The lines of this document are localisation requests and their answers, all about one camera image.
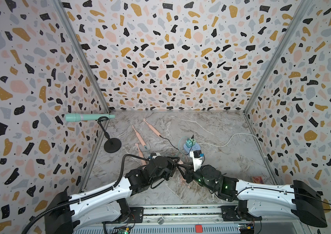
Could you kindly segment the teal charger cube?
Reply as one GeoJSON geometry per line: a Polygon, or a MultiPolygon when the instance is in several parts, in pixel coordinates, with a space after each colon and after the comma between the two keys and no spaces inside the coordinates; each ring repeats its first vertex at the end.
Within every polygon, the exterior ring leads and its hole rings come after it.
{"type": "Polygon", "coordinates": [[[191,148],[192,147],[192,141],[191,140],[187,140],[186,143],[184,144],[185,148],[191,148]]]}

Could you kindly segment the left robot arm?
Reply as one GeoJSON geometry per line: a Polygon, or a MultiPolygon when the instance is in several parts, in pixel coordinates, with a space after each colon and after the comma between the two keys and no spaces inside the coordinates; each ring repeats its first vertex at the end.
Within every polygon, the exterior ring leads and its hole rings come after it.
{"type": "Polygon", "coordinates": [[[72,234],[77,227],[82,226],[85,215],[104,206],[115,208],[109,222],[121,219],[130,212],[126,198],[149,188],[155,189],[155,182],[169,180],[180,161],[179,157],[155,156],[145,159],[145,165],[125,174],[125,160],[133,157],[131,154],[123,156],[119,178],[114,183],[71,196],[67,192],[57,194],[48,208],[35,216],[22,232],[28,233],[38,220],[44,218],[47,234],[72,234]]]}

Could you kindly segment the green charger plug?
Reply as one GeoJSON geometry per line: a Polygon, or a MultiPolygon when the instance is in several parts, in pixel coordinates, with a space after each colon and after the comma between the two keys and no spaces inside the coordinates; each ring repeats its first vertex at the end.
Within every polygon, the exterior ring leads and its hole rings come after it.
{"type": "Polygon", "coordinates": [[[196,140],[194,138],[189,138],[187,141],[186,141],[186,146],[191,148],[192,146],[194,146],[196,144],[196,140]]]}

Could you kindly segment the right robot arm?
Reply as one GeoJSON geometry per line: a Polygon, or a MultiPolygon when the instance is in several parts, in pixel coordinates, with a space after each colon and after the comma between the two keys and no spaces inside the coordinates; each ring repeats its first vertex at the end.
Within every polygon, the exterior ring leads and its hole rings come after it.
{"type": "Polygon", "coordinates": [[[247,182],[223,175],[211,165],[194,170],[192,165],[177,165],[187,183],[196,182],[207,188],[220,200],[236,201],[236,213],[242,219],[263,216],[285,216],[297,218],[311,227],[326,228],[324,208],[327,202],[310,186],[300,180],[287,185],[267,185],[247,182]]]}

